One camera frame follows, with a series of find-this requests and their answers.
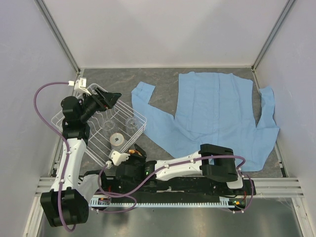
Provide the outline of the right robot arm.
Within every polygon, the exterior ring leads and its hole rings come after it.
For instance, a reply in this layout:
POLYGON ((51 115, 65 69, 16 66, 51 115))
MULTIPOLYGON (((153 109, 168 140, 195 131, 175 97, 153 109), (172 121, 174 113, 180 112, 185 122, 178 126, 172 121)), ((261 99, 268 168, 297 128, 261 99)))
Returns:
POLYGON ((200 150, 182 158, 147 161, 141 148, 128 153, 113 150, 110 154, 117 167, 116 179, 122 187, 138 191, 155 192, 167 189, 188 191, 194 176, 199 181, 223 183, 231 194, 244 188, 241 166, 245 159, 235 156, 230 148, 202 144, 200 150))

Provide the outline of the light blue button shirt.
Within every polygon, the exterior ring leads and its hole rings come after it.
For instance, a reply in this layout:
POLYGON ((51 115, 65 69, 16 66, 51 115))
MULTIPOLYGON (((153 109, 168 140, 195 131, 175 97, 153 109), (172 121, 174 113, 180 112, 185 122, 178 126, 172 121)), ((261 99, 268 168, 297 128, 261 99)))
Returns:
POLYGON ((172 157, 181 158, 202 144, 212 144, 244 157, 242 171, 263 169, 279 132, 270 87, 260 89, 258 121, 252 108, 253 82, 233 74, 180 74, 175 115, 150 105, 154 89, 140 82, 132 90, 132 106, 147 120, 145 134, 172 157))

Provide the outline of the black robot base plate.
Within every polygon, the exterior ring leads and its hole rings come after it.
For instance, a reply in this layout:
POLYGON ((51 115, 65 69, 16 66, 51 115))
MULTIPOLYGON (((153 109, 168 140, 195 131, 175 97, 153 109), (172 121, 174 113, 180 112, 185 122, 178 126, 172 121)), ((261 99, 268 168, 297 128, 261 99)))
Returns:
POLYGON ((256 195, 253 181, 243 180, 242 188, 230 189, 227 183, 204 177, 176 177, 168 181, 150 179, 130 196, 141 202, 218 201, 220 197, 256 195))

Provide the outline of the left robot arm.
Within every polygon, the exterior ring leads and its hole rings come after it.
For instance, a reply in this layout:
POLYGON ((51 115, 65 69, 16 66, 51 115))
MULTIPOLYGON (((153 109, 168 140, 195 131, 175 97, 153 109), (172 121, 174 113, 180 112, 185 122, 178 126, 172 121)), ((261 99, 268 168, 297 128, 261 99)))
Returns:
POLYGON ((110 93, 99 87, 82 98, 68 96, 61 101, 63 152, 56 178, 49 192, 42 193, 40 203, 52 227, 63 226, 72 232, 77 224, 88 220, 89 202, 95 192, 104 194, 108 181, 89 171, 79 180, 79 170, 90 137, 88 120, 96 112, 113 108, 121 93, 110 93))

